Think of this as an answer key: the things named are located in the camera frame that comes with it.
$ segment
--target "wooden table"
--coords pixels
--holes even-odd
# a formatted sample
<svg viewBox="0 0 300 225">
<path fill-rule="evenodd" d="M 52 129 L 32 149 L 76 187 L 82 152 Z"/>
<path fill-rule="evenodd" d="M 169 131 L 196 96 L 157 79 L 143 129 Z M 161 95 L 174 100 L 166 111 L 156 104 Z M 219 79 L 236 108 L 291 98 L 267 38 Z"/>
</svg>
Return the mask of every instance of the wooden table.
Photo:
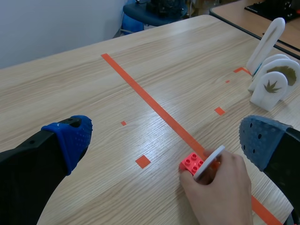
<svg viewBox="0 0 300 225">
<path fill-rule="evenodd" d="M 197 224 L 178 179 L 191 148 L 101 55 L 115 59 L 203 147 L 223 144 L 244 156 L 238 127 L 247 115 L 300 129 L 299 89 L 266 112 L 249 102 L 251 76 L 233 72 L 258 42 L 203 15 L 0 70 L 1 150 L 71 115 L 93 122 L 87 154 L 55 190 L 38 224 Z M 217 107 L 226 113 L 218 115 Z M 135 162 L 141 155 L 151 161 L 144 169 Z M 290 203 L 244 158 L 252 194 L 284 222 Z M 263 224 L 255 214 L 254 221 Z"/>
<path fill-rule="evenodd" d="M 259 1 L 260 0 L 239 0 L 223 6 L 214 7 L 210 10 L 210 14 L 238 29 L 261 38 L 271 21 L 244 9 L 245 6 L 253 5 Z M 279 48 L 283 48 L 288 51 L 288 54 L 300 59 L 300 18 L 294 19 L 285 25 L 285 31 L 279 40 L 281 42 L 277 42 L 276 44 Z"/>
</svg>

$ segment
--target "human hand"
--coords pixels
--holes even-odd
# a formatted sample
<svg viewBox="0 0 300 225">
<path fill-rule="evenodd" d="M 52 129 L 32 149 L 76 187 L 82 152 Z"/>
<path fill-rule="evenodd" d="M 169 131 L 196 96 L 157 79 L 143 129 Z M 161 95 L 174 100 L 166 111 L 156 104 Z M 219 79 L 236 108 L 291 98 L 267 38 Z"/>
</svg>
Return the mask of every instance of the human hand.
<svg viewBox="0 0 300 225">
<path fill-rule="evenodd" d="M 213 151 L 206 151 L 209 156 Z M 200 225 L 253 225 L 251 180 L 244 159 L 223 151 L 217 172 L 208 168 L 199 182 L 189 171 L 180 182 Z"/>
</svg>

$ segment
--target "white plastic stand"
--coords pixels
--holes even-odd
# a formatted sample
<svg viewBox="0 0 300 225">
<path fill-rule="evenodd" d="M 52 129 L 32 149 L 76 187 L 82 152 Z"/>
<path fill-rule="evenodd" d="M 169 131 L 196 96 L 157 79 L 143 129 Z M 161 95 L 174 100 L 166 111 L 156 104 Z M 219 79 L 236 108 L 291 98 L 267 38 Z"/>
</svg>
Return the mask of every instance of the white plastic stand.
<svg viewBox="0 0 300 225">
<path fill-rule="evenodd" d="M 255 75 L 252 77 L 252 81 L 255 79 L 256 75 L 261 71 L 261 69 L 267 65 L 268 63 L 274 61 L 274 60 L 279 60 L 279 59 L 290 59 L 289 57 L 287 57 L 286 55 L 283 54 L 276 54 L 276 55 L 272 55 L 268 58 L 266 58 L 262 64 L 260 65 L 259 69 L 257 70 L 257 72 L 255 73 Z"/>
<path fill-rule="evenodd" d="M 288 80 L 288 88 L 286 94 L 282 97 L 283 100 L 297 87 L 300 82 L 300 65 L 290 59 L 279 59 L 272 61 L 259 71 L 248 90 L 254 91 L 261 77 L 270 70 L 283 73 Z"/>
<path fill-rule="evenodd" d="M 261 77 L 250 102 L 270 111 L 284 96 L 287 90 L 287 78 L 280 72 L 269 72 Z"/>
<path fill-rule="evenodd" d="M 260 64 L 265 60 L 274 44 L 280 38 L 284 29 L 285 20 L 283 18 L 276 18 L 271 22 L 270 26 L 268 27 L 258 46 L 255 48 L 246 65 L 247 69 L 252 75 L 257 71 Z"/>
</svg>

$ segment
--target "orange tape line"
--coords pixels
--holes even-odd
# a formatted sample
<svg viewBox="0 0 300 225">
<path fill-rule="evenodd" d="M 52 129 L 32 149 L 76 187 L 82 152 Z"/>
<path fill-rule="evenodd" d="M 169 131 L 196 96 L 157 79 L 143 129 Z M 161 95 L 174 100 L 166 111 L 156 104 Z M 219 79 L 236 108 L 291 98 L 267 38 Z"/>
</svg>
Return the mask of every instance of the orange tape line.
<svg viewBox="0 0 300 225">
<path fill-rule="evenodd" d="M 241 70 L 243 70 L 243 71 L 245 71 L 247 74 L 251 75 L 251 73 L 250 73 L 248 70 L 246 70 L 245 68 L 243 68 L 243 67 L 237 68 L 237 69 L 234 70 L 233 72 L 237 73 L 237 72 L 239 72 L 239 71 L 241 71 Z"/>
<path fill-rule="evenodd" d="M 124 69 L 108 54 L 102 58 L 145 100 L 146 103 L 202 158 L 204 148 L 174 118 L 167 113 Z"/>
<path fill-rule="evenodd" d="M 115 60 L 108 54 L 102 58 L 144 99 L 144 101 L 202 158 L 204 148 L 166 110 L 163 109 Z M 268 225 L 282 225 L 256 198 L 252 196 L 252 210 Z"/>
<path fill-rule="evenodd" d="M 268 225 L 282 225 L 256 198 L 251 196 L 253 211 Z"/>
</svg>

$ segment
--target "leaf emblem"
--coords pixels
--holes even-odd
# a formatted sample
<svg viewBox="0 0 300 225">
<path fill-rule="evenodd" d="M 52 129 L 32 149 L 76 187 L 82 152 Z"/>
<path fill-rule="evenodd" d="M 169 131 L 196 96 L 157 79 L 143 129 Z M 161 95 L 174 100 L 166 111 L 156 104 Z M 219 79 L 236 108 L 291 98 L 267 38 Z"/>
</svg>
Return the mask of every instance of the leaf emblem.
<svg viewBox="0 0 300 225">
<path fill-rule="evenodd" d="M 270 84 L 270 80 L 269 80 L 267 86 L 264 85 L 264 88 L 265 88 L 266 91 L 269 92 L 269 93 L 277 93 L 276 91 L 279 90 L 279 89 L 281 89 L 281 88 L 275 88 L 276 83 L 277 83 L 277 81 L 271 85 L 271 84 Z"/>
<path fill-rule="evenodd" d="M 272 69 L 269 69 L 267 73 L 277 71 L 282 73 L 286 79 L 287 79 L 287 85 L 293 86 L 296 83 L 297 77 L 296 72 L 292 68 L 289 68 L 288 66 L 283 67 L 274 67 Z"/>
</svg>

